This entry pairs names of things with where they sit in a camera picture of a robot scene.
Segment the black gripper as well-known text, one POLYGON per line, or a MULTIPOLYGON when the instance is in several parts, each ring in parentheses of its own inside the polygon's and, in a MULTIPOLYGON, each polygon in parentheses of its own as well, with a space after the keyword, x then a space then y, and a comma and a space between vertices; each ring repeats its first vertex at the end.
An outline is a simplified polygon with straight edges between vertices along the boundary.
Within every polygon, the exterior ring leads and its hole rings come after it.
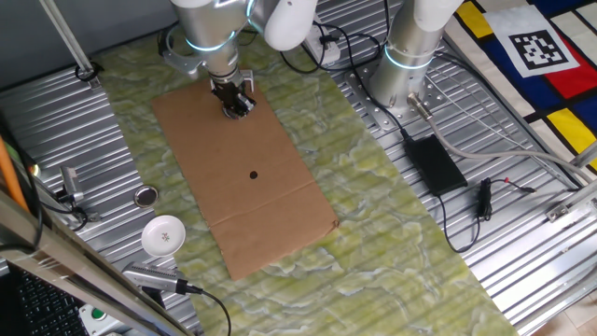
POLYGON ((211 76, 212 94, 223 104, 224 114, 230 119, 241 119, 256 105, 256 101, 245 95, 241 74, 224 77, 211 76))

